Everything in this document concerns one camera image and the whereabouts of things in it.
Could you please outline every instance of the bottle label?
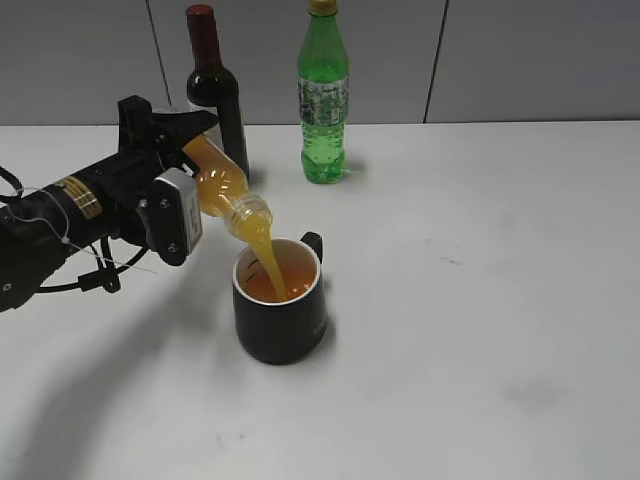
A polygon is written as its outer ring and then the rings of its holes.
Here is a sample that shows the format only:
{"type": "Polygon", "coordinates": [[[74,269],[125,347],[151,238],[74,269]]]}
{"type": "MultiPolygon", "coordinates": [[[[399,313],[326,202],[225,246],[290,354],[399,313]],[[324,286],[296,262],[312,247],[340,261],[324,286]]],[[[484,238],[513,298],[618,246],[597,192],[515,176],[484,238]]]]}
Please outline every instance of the bottle label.
{"type": "Polygon", "coordinates": [[[206,137],[209,139],[210,142],[215,144],[221,150],[224,150],[224,145],[222,144],[222,132],[220,131],[220,123],[219,123],[220,116],[218,115],[218,108],[203,107],[200,105],[196,105],[195,103],[191,103],[189,100],[187,100],[187,103],[189,104],[190,112],[198,112],[200,110],[204,110],[206,112],[213,113],[216,117],[218,117],[218,124],[215,127],[210,128],[209,130],[204,132],[204,134],[206,135],[206,137]]]}
{"type": "Polygon", "coordinates": [[[300,118],[304,123],[330,127],[347,119],[349,77],[318,83],[298,77],[300,118]]]}

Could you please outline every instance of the green plastic bottle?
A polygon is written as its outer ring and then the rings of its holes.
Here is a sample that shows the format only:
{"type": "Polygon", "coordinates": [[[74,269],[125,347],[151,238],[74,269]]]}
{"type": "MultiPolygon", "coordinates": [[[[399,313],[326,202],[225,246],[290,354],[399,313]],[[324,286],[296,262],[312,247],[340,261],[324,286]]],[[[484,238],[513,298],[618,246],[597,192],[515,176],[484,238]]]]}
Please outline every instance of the green plastic bottle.
{"type": "Polygon", "coordinates": [[[349,105],[349,57],[342,44],[336,0],[311,0],[311,24],[298,56],[302,167],[314,183],[342,178],[349,105]]]}

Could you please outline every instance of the white wire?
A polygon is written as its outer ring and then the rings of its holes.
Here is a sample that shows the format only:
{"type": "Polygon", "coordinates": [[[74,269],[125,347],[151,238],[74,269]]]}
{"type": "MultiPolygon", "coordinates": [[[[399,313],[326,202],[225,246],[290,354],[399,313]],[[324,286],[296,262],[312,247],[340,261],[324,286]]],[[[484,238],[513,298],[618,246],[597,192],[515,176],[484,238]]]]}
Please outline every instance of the white wire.
{"type": "Polygon", "coordinates": [[[75,243],[71,243],[71,240],[69,239],[69,229],[70,229],[69,217],[67,216],[67,212],[64,211],[64,208],[62,208],[62,205],[60,205],[58,200],[56,200],[56,198],[50,192],[47,192],[46,190],[43,190],[41,188],[23,187],[23,188],[20,188],[18,190],[14,190],[14,193],[17,195],[20,192],[25,192],[27,190],[28,191],[32,191],[32,192],[42,192],[42,193],[48,195],[49,198],[51,198],[51,200],[53,200],[53,202],[58,206],[58,208],[62,212],[62,215],[64,215],[64,219],[65,219],[65,222],[66,222],[66,228],[65,228],[65,231],[64,231],[64,235],[60,235],[56,231],[56,229],[53,228],[53,225],[51,224],[51,222],[49,220],[47,220],[46,218],[44,218],[44,217],[20,218],[20,217],[16,216],[11,211],[11,205],[7,204],[7,211],[9,212],[9,215],[11,215],[15,220],[18,220],[19,222],[24,222],[24,223],[33,223],[33,222],[38,222],[38,221],[44,222],[49,226],[51,231],[55,234],[56,237],[58,237],[58,239],[60,240],[60,242],[62,242],[63,245],[69,245],[70,247],[75,248],[79,252],[86,253],[87,255],[91,255],[92,257],[99,258],[100,260],[102,260],[104,262],[113,263],[114,265],[119,265],[121,267],[135,268],[136,270],[142,270],[143,272],[149,272],[149,273],[155,273],[155,274],[158,273],[158,272],[155,272],[153,270],[149,270],[147,268],[136,267],[135,265],[129,265],[128,263],[122,263],[122,262],[118,262],[116,260],[111,260],[109,258],[101,257],[100,255],[96,255],[93,252],[89,252],[89,251],[85,250],[84,248],[79,247],[75,243]]]}

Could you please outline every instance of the wine bottle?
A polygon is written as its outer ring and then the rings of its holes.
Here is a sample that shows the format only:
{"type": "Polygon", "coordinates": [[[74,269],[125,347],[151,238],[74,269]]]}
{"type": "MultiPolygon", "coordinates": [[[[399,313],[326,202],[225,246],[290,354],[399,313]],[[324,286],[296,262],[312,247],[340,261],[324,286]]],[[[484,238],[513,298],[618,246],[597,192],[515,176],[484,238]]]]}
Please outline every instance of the wine bottle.
{"type": "Polygon", "coordinates": [[[207,110],[218,116],[219,125],[206,135],[249,178],[238,82],[222,64],[213,8],[209,5],[191,5],[187,8],[187,27],[195,61],[195,69],[187,79],[189,109],[207,110]]]}

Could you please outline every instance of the white table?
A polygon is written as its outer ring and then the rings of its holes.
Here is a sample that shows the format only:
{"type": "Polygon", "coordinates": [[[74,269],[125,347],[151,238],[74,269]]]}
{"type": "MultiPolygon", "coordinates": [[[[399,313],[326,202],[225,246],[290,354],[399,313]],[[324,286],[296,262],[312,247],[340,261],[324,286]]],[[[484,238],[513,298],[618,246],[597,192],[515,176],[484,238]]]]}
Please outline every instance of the white table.
{"type": "MultiPolygon", "coordinates": [[[[640,478],[640,123],[349,127],[335,186],[304,180],[298,127],[247,140],[274,233],[324,237],[333,333],[294,366],[245,354],[243,245],[207,219],[182,268],[0,315],[0,478],[640,478]]],[[[0,129],[25,186],[115,147],[0,129]]]]}

